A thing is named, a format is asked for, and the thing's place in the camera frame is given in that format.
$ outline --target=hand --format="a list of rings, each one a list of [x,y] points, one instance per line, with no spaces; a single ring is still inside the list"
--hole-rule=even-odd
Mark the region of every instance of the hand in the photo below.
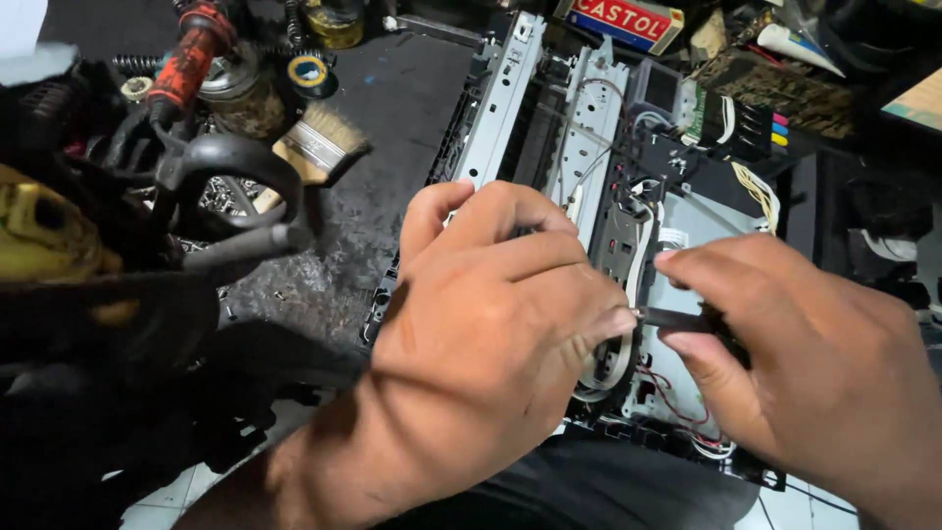
[[[891,526],[942,521],[942,397],[912,309],[765,235],[655,264],[750,353],[747,372],[713,336],[661,334],[727,436]]]
[[[508,240],[515,227],[537,231]],[[530,188],[425,188],[400,252],[369,372],[276,452],[307,470],[287,481],[313,498],[285,501],[283,522],[377,522],[503,470],[559,425],[593,348],[635,325],[576,227]]]

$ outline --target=forearm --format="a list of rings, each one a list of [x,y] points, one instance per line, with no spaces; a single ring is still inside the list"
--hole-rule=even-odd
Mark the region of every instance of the forearm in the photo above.
[[[175,530],[359,528],[406,509],[361,384],[209,490]]]

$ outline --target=metal frame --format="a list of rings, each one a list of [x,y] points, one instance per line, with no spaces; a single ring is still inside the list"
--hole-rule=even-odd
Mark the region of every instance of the metal frame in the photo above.
[[[526,12],[517,15],[512,35],[504,43],[503,55],[491,70],[487,91],[465,140],[453,180],[468,178],[479,190],[496,179],[527,84],[543,58],[545,30],[543,17]]]
[[[615,93],[608,83],[593,79],[612,83],[621,94]],[[566,215],[579,228],[579,241],[587,251],[627,84],[628,67],[615,63],[611,37],[606,36],[597,50],[582,48],[572,69],[566,93],[567,120],[562,125],[560,147],[544,193],[566,209]],[[577,186],[579,176],[585,172],[589,172],[588,176]]]

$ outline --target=cardboard box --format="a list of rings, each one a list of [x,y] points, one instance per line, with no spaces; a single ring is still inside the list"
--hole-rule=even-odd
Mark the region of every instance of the cardboard box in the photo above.
[[[563,0],[555,15],[659,56],[684,28],[684,12],[628,0]]]

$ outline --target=white tube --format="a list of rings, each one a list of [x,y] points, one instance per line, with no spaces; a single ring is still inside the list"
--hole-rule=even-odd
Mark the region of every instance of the white tube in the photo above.
[[[791,58],[803,60],[808,64],[820,66],[825,70],[845,77],[844,73],[838,70],[837,66],[828,60],[817,46],[801,35],[792,33],[787,27],[778,24],[769,24],[759,33],[759,38],[756,41],[758,45],[763,48],[785,54]]]

